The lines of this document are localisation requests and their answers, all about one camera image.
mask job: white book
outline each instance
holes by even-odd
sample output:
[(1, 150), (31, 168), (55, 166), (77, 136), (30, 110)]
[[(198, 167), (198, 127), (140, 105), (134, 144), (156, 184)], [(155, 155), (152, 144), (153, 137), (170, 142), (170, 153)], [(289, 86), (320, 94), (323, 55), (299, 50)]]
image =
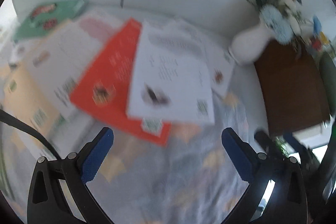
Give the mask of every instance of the white book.
[(109, 34), (122, 25), (121, 20), (111, 17), (92, 11), (82, 20), (69, 22), (53, 32), (24, 60), (44, 96), (66, 120), (78, 111), (70, 102), (69, 94), (103, 48)]
[(133, 65), (127, 115), (213, 124), (204, 48), (178, 28), (144, 22)]

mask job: screw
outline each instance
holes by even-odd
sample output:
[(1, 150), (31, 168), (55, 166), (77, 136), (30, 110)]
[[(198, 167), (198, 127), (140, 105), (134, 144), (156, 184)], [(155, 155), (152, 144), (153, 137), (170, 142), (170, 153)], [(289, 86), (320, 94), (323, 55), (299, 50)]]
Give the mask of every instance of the screw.
[(289, 157), (289, 161), (294, 164), (297, 163), (297, 159), (294, 157)]
[(44, 162), (44, 160), (45, 160), (45, 157), (42, 156), (38, 158), (37, 162), (41, 164), (42, 162)]
[(265, 153), (258, 153), (258, 158), (260, 158), (261, 160), (265, 160), (267, 158), (267, 155)]
[(68, 159), (73, 160), (74, 158), (76, 158), (76, 156), (77, 156), (77, 153), (75, 153), (75, 152), (71, 152), (71, 153), (68, 155)]

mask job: white vase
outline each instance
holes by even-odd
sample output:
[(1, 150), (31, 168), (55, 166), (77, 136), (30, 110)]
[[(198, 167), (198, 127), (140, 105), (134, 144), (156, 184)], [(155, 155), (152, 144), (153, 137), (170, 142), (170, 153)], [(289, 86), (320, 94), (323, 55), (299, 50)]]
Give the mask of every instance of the white vase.
[(236, 35), (229, 47), (229, 53), (239, 65), (248, 65), (256, 61), (268, 42), (275, 38), (275, 32), (264, 21)]

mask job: black cable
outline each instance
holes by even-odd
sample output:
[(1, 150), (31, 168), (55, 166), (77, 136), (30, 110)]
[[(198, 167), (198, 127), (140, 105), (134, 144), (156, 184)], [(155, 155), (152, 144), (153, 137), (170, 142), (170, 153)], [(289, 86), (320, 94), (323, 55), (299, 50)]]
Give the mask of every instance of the black cable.
[(34, 128), (13, 117), (2, 109), (0, 109), (0, 121), (8, 124), (11, 127), (15, 127), (23, 132), (26, 132), (30, 136), (33, 136), (34, 138), (39, 140), (54, 155), (56, 159), (61, 160), (61, 157), (59, 156), (55, 148), (47, 141), (46, 138), (42, 136), (41, 133), (39, 133)]

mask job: wooden cabinet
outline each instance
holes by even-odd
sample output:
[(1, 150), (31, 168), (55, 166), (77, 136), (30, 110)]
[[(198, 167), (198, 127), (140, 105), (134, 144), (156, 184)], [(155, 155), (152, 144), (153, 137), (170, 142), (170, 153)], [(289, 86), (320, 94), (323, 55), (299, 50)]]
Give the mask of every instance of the wooden cabinet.
[(319, 70), (302, 47), (271, 41), (255, 62), (263, 93), (270, 136), (302, 130), (330, 119)]

